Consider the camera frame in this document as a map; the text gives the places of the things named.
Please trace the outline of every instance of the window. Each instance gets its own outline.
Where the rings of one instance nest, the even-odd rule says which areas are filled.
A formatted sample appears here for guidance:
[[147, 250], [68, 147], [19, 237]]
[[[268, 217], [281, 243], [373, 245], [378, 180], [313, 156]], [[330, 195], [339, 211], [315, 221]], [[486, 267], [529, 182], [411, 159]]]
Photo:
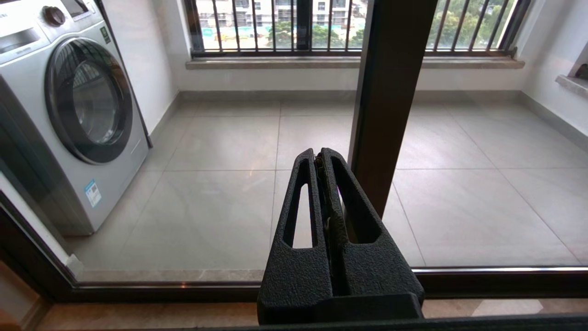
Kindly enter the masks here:
[[333, 8], [345, 8], [345, 0], [333, 0]]
[[[296, 6], [298, 0], [267, 1], [273, 1], [275, 4], [273, 12], [268, 10], [271, 7], [270, 2], [253, 0], [251, 3], [250, 0], [234, 0], [236, 22], [233, 22], [233, 0], [216, 0], [218, 14], [216, 18], [212, 12], [212, 0], [194, 1], [195, 9], [201, 14], [199, 15], [200, 29], [198, 25], [191, 26], [193, 56], [250, 56], [253, 55], [251, 51], [259, 49], [271, 51], [274, 47], [309, 52], [322, 51], [330, 47], [333, 51], [322, 52], [324, 56], [358, 55], [357, 50], [363, 45], [363, 30], [367, 14], [365, 1], [313, 0], [316, 5], [300, 8], [303, 12]], [[514, 55], [514, 48], [511, 46], [531, 1], [477, 0], [475, 4], [473, 0], [440, 1], [431, 24], [425, 55], [468, 57]], [[255, 12], [255, 16], [248, 9], [252, 4], [253, 10], [260, 11]], [[306, 27], [304, 20], [299, 22], [298, 15], [312, 17], [313, 26]], [[216, 22], [222, 31], [216, 31]], [[235, 25], [239, 29], [230, 29]], [[254, 44], [250, 44], [250, 42], [253, 43], [250, 36], [253, 35], [254, 25], [255, 28], [266, 29], [258, 28], [260, 37]], [[327, 40], [329, 33], [325, 27], [328, 25], [332, 26], [330, 40]], [[302, 31], [301, 29], [316, 30], [317, 34], [308, 35], [308, 37], [312, 36], [313, 40], [298, 38], [298, 32]], [[217, 40], [219, 32], [222, 36], [221, 41]], [[218, 52], [221, 43], [224, 44], [223, 51]], [[267, 55], [294, 56], [286, 51], [267, 52]]]
[[318, 21], [318, 25], [325, 25], [326, 24], [324, 14], [317, 15], [316, 20]]

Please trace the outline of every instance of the washing machine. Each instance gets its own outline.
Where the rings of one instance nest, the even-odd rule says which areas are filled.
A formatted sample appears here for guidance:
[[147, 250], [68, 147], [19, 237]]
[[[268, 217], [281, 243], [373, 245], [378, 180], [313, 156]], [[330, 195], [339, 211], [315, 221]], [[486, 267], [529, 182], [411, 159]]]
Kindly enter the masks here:
[[148, 152], [131, 84], [96, 4], [0, 0], [0, 80], [19, 104], [5, 112], [20, 131], [40, 137], [27, 148], [63, 211], [52, 224], [64, 236], [94, 233]]

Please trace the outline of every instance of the metal railing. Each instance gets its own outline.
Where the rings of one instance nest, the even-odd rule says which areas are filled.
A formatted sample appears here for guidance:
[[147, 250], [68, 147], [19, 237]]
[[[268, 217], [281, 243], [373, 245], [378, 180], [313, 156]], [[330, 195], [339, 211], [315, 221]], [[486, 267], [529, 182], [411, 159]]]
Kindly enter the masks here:
[[[531, 1], [439, 0], [425, 55], [512, 56]], [[368, 0], [185, 0], [192, 56], [359, 56], [367, 4]]]

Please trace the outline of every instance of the baseboard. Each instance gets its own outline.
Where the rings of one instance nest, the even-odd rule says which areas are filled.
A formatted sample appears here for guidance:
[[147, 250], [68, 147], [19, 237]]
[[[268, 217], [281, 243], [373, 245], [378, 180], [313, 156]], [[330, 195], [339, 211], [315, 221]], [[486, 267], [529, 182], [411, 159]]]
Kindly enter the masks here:
[[356, 91], [182, 91], [186, 101], [355, 100]]
[[161, 116], [161, 120], [159, 120], [159, 123], [157, 123], [157, 125], [155, 125], [155, 128], [153, 129], [153, 131], [151, 131], [151, 134], [149, 135], [149, 138], [151, 139], [153, 144], [155, 144], [155, 141], [159, 137], [161, 130], [163, 130], [162, 128], [169, 121], [169, 119], [172, 118], [172, 116], [174, 115], [176, 110], [178, 110], [178, 108], [181, 104], [182, 104], [182, 93], [180, 91], [178, 91], [178, 93], [176, 93], [175, 97], [173, 98], [172, 102], [169, 103], [168, 109], [166, 109], [163, 116]]
[[51, 304], [39, 297], [20, 321], [21, 329], [23, 331], [34, 331], [50, 308]]
[[518, 102], [527, 106], [530, 111], [535, 113], [564, 137], [588, 153], [588, 137], [577, 128], [574, 128], [571, 124], [523, 92], [519, 94]]
[[[415, 101], [515, 100], [520, 91], [416, 91]], [[357, 91], [182, 91], [185, 101], [353, 101]]]

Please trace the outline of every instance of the textured black plastic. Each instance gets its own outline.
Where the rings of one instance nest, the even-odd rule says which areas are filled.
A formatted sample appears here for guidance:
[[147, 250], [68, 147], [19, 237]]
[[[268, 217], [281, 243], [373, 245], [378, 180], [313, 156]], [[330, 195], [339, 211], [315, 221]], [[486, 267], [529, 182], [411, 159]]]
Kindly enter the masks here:
[[[304, 184], [313, 247], [293, 249]], [[316, 160], [312, 149], [300, 154], [259, 289], [259, 323], [418, 319], [424, 297], [345, 159], [328, 148]]]

